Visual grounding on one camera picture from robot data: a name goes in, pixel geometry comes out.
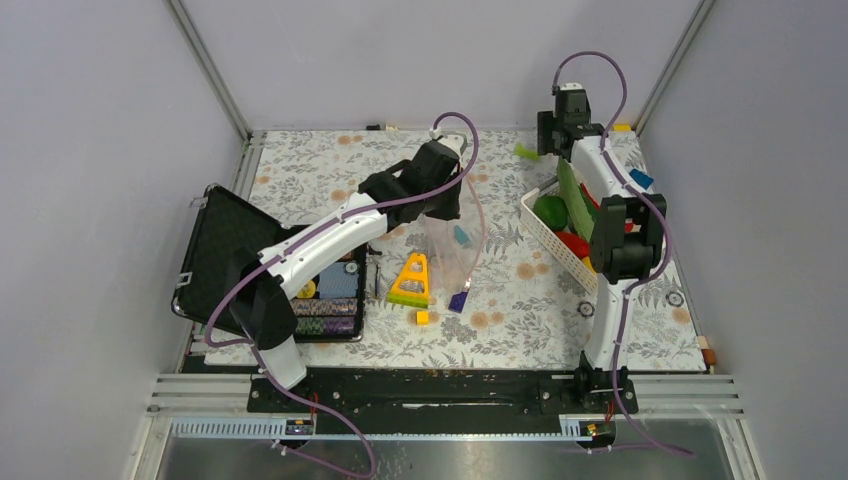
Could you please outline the green bell pepper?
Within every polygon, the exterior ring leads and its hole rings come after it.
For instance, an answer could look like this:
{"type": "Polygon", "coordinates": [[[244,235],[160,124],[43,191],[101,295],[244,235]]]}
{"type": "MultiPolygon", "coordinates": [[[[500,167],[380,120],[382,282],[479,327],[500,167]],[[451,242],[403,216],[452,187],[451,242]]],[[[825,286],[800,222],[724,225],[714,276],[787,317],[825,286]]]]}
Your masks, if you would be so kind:
{"type": "Polygon", "coordinates": [[[563,231],[569,225],[570,216],[565,201],[559,196],[540,196],[533,205],[533,213],[551,231],[563,231]]]}

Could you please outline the long green cucumber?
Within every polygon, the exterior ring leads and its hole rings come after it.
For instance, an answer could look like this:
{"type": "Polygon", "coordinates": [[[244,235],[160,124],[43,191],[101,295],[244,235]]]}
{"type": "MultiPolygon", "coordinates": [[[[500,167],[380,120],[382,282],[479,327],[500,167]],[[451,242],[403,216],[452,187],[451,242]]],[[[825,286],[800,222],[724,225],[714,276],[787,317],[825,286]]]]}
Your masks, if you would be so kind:
{"type": "Polygon", "coordinates": [[[595,226],[597,210],[590,201],[584,198],[574,169],[568,161],[562,157],[558,158],[556,172],[559,183],[559,196],[565,202],[573,230],[583,240],[590,241],[595,226]]]}

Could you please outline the clear pink-dotted zip bag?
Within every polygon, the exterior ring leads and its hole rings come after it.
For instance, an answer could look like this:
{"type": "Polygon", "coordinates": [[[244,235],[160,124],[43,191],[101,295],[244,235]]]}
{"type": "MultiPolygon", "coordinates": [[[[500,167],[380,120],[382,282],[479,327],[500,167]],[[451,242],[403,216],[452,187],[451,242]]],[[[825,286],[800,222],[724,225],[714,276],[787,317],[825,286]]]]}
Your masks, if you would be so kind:
{"type": "Polygon", "coordinates": [[[459,207],[459,219],[423,219],[431,285],[446,300],[470,290],[488,235],[483,204],[474,183],[468,178],[463,180],[459,207]]]}

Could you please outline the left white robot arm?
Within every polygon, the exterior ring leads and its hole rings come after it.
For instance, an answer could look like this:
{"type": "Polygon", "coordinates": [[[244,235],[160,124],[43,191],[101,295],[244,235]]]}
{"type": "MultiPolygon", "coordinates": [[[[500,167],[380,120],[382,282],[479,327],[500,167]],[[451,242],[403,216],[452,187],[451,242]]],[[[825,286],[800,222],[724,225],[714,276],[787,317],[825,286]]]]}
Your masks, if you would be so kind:
{"type": "Polygon", "coordinates": [[[356,193],[321,221],[257,254],[244,253],[228,274],[229,311],[251,342],[272,398],[288,411],[309,401],[304,361],[293,338],[296,294],[341,255],[421,216],[459,216],[460,161],[468,141],[445,134],[427,141],[412,159],[370,175],[356,193]]]}

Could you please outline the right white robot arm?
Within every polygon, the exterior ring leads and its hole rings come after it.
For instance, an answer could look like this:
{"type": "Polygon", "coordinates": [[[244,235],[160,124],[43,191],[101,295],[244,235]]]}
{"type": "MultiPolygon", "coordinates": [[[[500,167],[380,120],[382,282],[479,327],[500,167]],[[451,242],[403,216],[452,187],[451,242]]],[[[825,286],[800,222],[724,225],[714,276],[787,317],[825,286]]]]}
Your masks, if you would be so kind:
{"type": "Polygon", "coordinates": [[[589,240],[598,299],[573,386],[577,405],[597,412],[627,381],[629,300],[663,257],[659,217],[666,201],[620,170],[607,146],[607,130],[591,120],[588,94],[580,84],[555,85],[552,95],[553,108],[537,115],[538,150],[558,155],[579,173],[599,205],[589,240]]]}

